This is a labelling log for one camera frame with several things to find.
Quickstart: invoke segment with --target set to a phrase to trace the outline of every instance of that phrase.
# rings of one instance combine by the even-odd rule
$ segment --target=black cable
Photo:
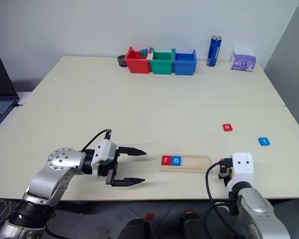
[[[211,194],[210,194],[210,190],[209,190],[209,184],[208,184],[208,174],[210,172],[210,170],[212,170],[215,166],[219,165],[220,162],[217,162],[217,163],[214,163],[213,165],[211,165],[209,167],[209,169],[206,171],[206,176],[205,176],[205,181],[206,181],[206,189],[207,189],[207,194],[208,194],[208,197],[209,197],[209,200],[210,200],[210,203],[213,207],[213,209],[215,210],[216,214],[218,215],[218,217],[220,218],[220,220],[223,222],[223,224],[225,224],[225,226],[237,237],[239,238],[239,234],[236,232],[235,229],[233,229],[233,227],[231,225],[229,225],[228,222],[226,222],[226,220],[223,218],[223,216],[220,214],[220,212],[218,211],[215,203],[214,203],[214,200],[213,198],[211,197]]]
[[[46,231],[46,233],[48,233],[51,237],[58,238],[58,239],[69,239],[69,238],[65,238],[65,237],[56,235],[56,234],[54,234],[53,232],[51,232],[51,231],[49,230],[47,224],[45,224],[45,231]]]
[[[99,137],[101,134],[103,134],[103,133],[105,133],[105,132],[112,132],[112,130],[110,129],[110,128],[108,128],[108,129],[105,129],[105,130],[103,130],[103,131],[101,131],[101,132],[99,132],[96,136],[94,136],[93,137],[93,139],[91,139],[90,140],[90,142],[88,142],[87,143],[87,145],[85,145],[83,148],[82,148],[82,150],[81,150],[81,152],[84,152],[85,150],[86,150],[86,148],[97,138],[97,137]]]
[[[231,204],[232,203],[219,203],[219,204],[216,204],[216,207],[229,206]],[[213,207],[208,208],[207,211],[205,212],[205,215],[204,215],[204,229],[205,229],[205,232],[206,232],[206,235],[207,235],[208,239],[212,239],[212,236],[209,233],[209,230],[207,228],[207,216],[211,212],[211,210],[213,210],[213,209],[214,209]]]

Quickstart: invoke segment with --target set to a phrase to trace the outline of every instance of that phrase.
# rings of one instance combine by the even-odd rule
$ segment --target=green bin
[[[149,60],[153,74],[170,75],[173,72],[175,48],[171,52],[155,52],[152,48],[152,59]]]

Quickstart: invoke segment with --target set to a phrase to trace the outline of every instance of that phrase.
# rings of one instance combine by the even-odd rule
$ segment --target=red object on floor
[[[229,124],[229,123],[223,124],[223,128],[224,128],[224,131],[233,131],[233,128],[231,127],[231,124]]]
[[[132,47],[129,48],[124,61],[126,62],[131,73],[149,73],[150,62],[146,57],[142,57],[139,51],[135,51]]]
[[[145,215],[145,220],[146,221],[153,221],[154,219],[154,214],[153,213],[146,213]]]
[[[171,165],[171,156],[163,155],[161,157],[161,164],[162,165]]]

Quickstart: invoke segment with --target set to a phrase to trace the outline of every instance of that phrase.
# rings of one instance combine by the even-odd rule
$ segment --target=floor
[[[48,222],[55,234],[70,239],[116,239],[124,226],[132,219],[145,218],[153,214],[149,221],[153,239],[181,239],[181,217],[185,211],[194,211],[201,218],[209,208],[208,201],[185,202],[98,202],[90,214],[80,214],[57,210]],[[285,224],[292,239],[299,239],[299,199],[274,204],[276,216]],[[225,209],[222,215],[236,230],[241,228],[238,216],[232,216]],[[208,226],[215,239],[230,238],[229,231],[212,212]],[[46,233],[44,239],[52,239]]]

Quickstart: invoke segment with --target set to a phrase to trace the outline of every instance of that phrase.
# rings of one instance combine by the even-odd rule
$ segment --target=blue bin
[[[176,75],[192,76],[196,68],[196,51],[193,53],[174,53],[174,71]]]

